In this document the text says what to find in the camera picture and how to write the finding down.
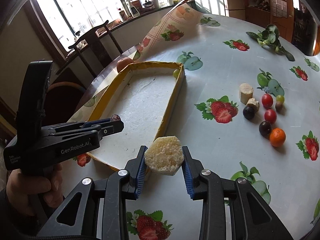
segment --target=yellow sponge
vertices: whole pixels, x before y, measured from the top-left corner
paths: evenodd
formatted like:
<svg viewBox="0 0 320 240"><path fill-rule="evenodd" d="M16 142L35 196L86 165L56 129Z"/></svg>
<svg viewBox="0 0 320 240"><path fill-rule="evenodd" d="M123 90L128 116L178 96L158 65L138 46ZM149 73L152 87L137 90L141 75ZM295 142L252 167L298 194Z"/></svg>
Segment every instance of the yellow sponge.
<svg viewBox="0 0 320 240"><path fill-rule="evenodd" d="M157 138L146 150L144 161L155 173L174 175L184 161L180 141L175 136Z"/></svg>

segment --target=window sill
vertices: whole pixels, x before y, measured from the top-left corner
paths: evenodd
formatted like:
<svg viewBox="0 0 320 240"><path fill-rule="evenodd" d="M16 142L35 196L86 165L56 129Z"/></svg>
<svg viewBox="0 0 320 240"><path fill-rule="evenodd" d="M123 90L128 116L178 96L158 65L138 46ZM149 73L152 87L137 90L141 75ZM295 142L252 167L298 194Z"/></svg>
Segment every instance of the window sill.
<svg viewBox="0 0 320 240"><path fill-rule="evenodd" d="M140 19L140 18L142 18L142 17L144 17L144 16L147 16L147 15L149 15L149 14L152 14L152 13L155 13L155 12L158 12L158 11L161 11L161 10L164 10L164 9L167 9L167 8L173 8L174 6L175 6L175 5L163 6L163 7L159 8L159 9L155 9L155 10L146 12L146 13L144 13L144 14L141 14L141 15L135 17L135 18L131 18L131 19L129 19L129 20L127 20L127 21L125 21L125 22L117 25L116 27L110 29L110 31L113 32L113 31L121 28L122 26L125 26L126 24L131 23L131 22L133 22L133 21L135 21L135 20L137 20L137 19ZM106 36L106 35L108 35L107 32L102 33L102 34L99 36L99 39L103 38L103 37ZM81 53L84 52L87 48L88 48L88 46L85 45L83 48L81 48L80 52L81 52ZM67 58L66 58L67 62L63 65L63 67L62 67L61 69L64 69L65 67L67 67L67 65L69 65L70 62L73 61L77 56L78 56L78 55L76 54L75 50L74 50L74 49L71 50L71 51L69 52L69 54L67 55Z"/></svg>

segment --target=red cherry tomato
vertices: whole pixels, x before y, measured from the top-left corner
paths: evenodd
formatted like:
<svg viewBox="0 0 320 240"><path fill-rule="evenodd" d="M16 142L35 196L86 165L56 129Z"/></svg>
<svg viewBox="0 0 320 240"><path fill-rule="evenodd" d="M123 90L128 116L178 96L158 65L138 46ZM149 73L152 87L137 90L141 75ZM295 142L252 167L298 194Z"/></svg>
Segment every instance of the red cherry tomato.
<svg viewBox="0 0 320 240"><path fill-rule="evenodd" d="M264 119L270 123L275 123L277 120L277 114L273 109L268 109L264 113Z"/></svg>
<svg viewBox="0 0 320 240"><path fill-rule="evenodd" d="M269 94L264 94L261 98L261 103L265 108L270 108L273 104L273 98Z"/></svg>

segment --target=orange fruit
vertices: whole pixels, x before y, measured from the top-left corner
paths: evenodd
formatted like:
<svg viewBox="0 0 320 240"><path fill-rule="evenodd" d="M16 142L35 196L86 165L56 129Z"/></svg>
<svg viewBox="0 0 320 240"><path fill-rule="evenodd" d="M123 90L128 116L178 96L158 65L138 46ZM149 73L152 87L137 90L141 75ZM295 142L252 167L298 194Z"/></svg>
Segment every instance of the orange fruit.
<svg viewBox="0 0 320 240"><path fill-rule="evenodd" d="M192 20L193 19L193 13L185 13L183 15L183 18L186 20L186 21L189 21L189 20Z"/></svg>
<svg viewBox="0 0 320 240"><path fill-rule="evenodd" d="M285 132L280 128L274 128L269 137L270 143L273 147L280 147L285 141Z"/></svg>
<svg viewBox="0 0 320 240"><path fill-rule="evenodd" d="M183 6L179 6L179 7L177 8L177 11L180 12L182 15L187 12L186 9L185 9Z"/></svg>
<svg viewBox="0 0 320 240"><path fill-rule="evenodd" d="M179 12L178 10L176 10L176 16L178 18L183 18L183 14L181 12Z"/></svg>
<svg viewBox="0 0 320 240"><path fill-rule="evenodd" d="M131 63L134 63L134 61L132 59L130 59L129 57L125 57L125 58L122 58L121 60L119 60L117 62L118 73Z"/></svg>

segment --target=metal rivet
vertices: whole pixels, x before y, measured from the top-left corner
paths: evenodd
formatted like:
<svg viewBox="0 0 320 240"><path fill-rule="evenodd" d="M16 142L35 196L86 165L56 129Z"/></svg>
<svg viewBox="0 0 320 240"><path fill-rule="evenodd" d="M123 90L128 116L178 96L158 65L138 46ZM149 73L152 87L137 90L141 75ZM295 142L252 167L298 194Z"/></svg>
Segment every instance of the metal rivet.
<svg viewBox="0 0 320 240"><path fill-rule="evenodd" d="M240 184L246 184L247 183L247 180L245 178L238 178L238 183Z"/></svg>
<svg viewBox="0 0 320 240"><path fill-rule="evenodd" d="M204 169L204 170L201 171L201 174L202 174L202 175L205 175L205 176L208 176L208 175L211 174L211 171L209 171L209 170L207 170L207 169Z"/></svg>
<svg viewBox="0 0 320 240"><path fill-rule="evenodd" d="M82 184L83 185L88 185L90 183L91 183L91 179L90 178L85 178L85 179L82 180Z"/></svg>
<svg viewBox="0 0 320 240"><path fill-rule="evenodd" d="M128 172L126 171L126 170L119 170L118 171L118 175L119 176L125 176L125 175L127 175L128 174Z"/></svg>

